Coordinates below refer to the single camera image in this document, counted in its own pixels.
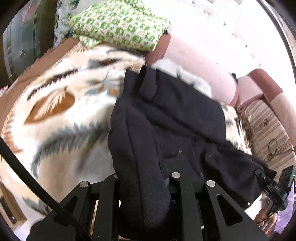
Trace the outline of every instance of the black garment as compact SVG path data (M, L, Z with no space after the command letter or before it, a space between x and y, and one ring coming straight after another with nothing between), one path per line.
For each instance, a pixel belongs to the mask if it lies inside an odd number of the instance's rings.
M195 181L215 181L242 208L261 193L256 169L275 177L263 161L226 141L219 103L149 67L126 71L108 146L120 179L120 234L131 239L174 237L173 203L160 164L182 161Z

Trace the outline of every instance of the green checkered pillow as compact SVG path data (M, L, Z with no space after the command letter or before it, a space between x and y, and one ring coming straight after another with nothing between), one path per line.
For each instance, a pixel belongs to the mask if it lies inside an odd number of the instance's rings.
M87 47L104 41L126 49L153 51L170 22L153 15L140 0L108 0L73 16L69 26L73 37Z

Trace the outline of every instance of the folded cloth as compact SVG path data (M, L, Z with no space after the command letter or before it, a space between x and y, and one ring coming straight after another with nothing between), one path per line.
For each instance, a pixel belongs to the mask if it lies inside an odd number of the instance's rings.
M69 22L73 37L87 47L104 41L144 51L153 51L169 26L166 18L153 15L141 0L108 0L94 4Z
M108 147L120 179L119 231L129 239L175 237L176 217L161 165L181 162L191 180L215 181L242 208L263 190L256 169L275 176L263 161L226 140L218 102L149 67L140 74L126 71Z

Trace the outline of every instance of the striped cushion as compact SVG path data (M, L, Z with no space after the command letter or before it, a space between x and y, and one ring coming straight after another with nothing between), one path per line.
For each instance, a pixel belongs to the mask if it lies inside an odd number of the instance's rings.
M251 124L252 153L277 172L275 180L278 181L284 168L296 165L296 155L289 137L264 101L253 101L243 111Z

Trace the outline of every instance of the purple fabric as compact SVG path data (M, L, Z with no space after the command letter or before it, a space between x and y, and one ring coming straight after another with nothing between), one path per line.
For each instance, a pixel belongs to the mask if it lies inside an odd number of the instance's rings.
M274 228L274 231L281 234L284 228L287 226L288 222L292 218L293 214L293 204L294 204L294 185L292 185L292 190L289 193L288 196L289 204L284 211L278 212L278 218L276 221L276 226Z

